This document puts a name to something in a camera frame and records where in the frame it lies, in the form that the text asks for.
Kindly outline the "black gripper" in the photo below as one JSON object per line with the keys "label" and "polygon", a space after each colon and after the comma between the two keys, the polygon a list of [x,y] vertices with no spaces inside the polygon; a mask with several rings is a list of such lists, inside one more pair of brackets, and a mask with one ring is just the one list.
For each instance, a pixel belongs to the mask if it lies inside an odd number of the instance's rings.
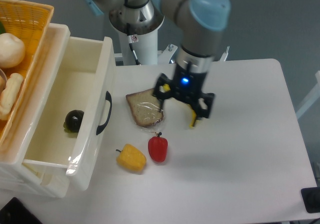
{"label": "black gripper", "polygon": [[214,93],[202,91],[208,73],[194,73],[179,64],[175,65],[174,70],[172,80],[162,73],[156,81],[152,95],[158,100],[158,111],[163,110],[165,100],[175,98],[186,104],[193,103],[195,120],[208,119],[215,100]]}

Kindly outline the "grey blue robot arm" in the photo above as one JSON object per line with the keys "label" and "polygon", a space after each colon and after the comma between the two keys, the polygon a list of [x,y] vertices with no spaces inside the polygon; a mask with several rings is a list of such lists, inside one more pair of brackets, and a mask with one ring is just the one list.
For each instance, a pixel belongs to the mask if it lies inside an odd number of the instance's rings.
{"label": "grey blue robot arm", "polygon": [[230,0],[89,0],[107,13],[113,27],[124,33],[129,54],[142,64],[135,44],[170,19],[183,32],[172,79],[161,74],[153,95],[163,104],[174,98],[190,106],[194,121],[210,116],[215,95],[202,86],[215,59],[231,11]]}

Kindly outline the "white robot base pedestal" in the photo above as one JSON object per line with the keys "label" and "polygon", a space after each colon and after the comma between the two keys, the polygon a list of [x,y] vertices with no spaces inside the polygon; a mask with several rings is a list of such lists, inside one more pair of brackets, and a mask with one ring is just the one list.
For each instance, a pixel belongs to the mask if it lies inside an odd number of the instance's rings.
{"label": "white robot base pedestal", "polygon": [[148,0],[143,6],[122,5],[109,12],[109,20],[118,33],[121,60],[128,65],[157,65],[174,62],[177,46],[158,50],[158,30],[164,16]]}

